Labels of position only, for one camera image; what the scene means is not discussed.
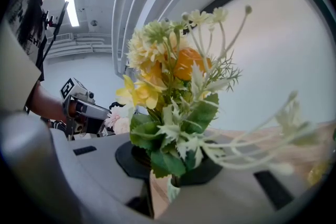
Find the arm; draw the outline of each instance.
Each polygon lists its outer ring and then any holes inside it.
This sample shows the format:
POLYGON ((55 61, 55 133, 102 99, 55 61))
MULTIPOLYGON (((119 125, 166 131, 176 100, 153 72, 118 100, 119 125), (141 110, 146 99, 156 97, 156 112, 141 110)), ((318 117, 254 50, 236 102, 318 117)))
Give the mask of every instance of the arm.
POLYGON ((51 96, 38 81, 36 83, 33 98, 31 100, 30 110, 44 118, 52 120, 61 120, 66 122, 66 116, 63 113, 62 101, 51 96))

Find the flower bud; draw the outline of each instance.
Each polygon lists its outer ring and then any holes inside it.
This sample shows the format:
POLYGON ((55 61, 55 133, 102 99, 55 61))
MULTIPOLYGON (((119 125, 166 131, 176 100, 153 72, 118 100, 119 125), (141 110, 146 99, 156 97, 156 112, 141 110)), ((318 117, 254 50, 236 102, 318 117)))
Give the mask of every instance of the flower bud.
POLYGON ((246 14, 251 14, 251 13, 252 13, 252 8, 251 8, 250 5, 247 5, 247 6, 245 7, 245 12, 246 12, 246 14))
POLYGON ((187 12, 182 13, 183 20, 189 20, 189 14, 187 12))
POLYGON ((298 96, 298 91, 292 91, 288 97, 288 102, 293 101, 298 96))

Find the orange flower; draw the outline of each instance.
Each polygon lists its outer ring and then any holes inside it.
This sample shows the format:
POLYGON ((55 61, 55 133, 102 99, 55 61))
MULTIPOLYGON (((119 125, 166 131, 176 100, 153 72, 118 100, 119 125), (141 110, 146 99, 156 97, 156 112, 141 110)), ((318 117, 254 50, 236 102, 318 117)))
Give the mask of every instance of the orange flower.
MULTIPOLYGON (((202 73, 205 72, 203 59, 201 55, 192 48, 184 48, 180 50, 178 60, 174 69, 174 76, 182 80, 191 80, 194 61, 199 66, 202 73)), ((207 58, 208 66, 211 68, 212 63, 210 58, 207 58)))

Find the pink flower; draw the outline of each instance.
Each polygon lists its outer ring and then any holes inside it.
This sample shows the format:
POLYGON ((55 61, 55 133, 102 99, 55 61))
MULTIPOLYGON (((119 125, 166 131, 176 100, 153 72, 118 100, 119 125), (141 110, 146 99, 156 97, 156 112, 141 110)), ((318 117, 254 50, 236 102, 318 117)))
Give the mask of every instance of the pink flower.
POLYGON ((130 132, 130 120, 129 118, 120 118, 116 120, 113 128, 115 134, 124 134, 130 132))
POLYGON ((108 118, 104 121, 104 123, 106 127, 114 129, 116 121, 127 116, 127 108, 125 106, 123 108, 115 106, 114 108, 111 108, 110 111, 111 113, 108 114, 108 118))

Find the curved white wall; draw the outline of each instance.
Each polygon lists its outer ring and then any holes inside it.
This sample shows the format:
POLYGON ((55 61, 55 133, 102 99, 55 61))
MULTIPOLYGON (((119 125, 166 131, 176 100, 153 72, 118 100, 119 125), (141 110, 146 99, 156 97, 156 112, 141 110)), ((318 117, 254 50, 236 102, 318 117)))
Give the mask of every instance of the curved white wall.
POLYGON ((59 90, 70 77, 78 79, 93 92, 96 104, 104 108, 116 100, 116 90, 124 87, 114 74, 110 54, 88 54, 50 59, 44 64, 42 86, 60 98, 59 90))
MULTIPOLYGON (((234 53, 234 62, 243 69, 242 77, 233 93, 220 93, 220 107, 225 112, 212 127, 250 129, 273 114, 292 90, 299 91, 304 119, 334 120, 335 44, 319 13, 308 0, 233 0, 225 6, 229 10, 224 22, 229 42, 246 4, 252 6, 253 13, 234 53)), ((221 42, 216 28, 212 53, 218 51, 221 42)))

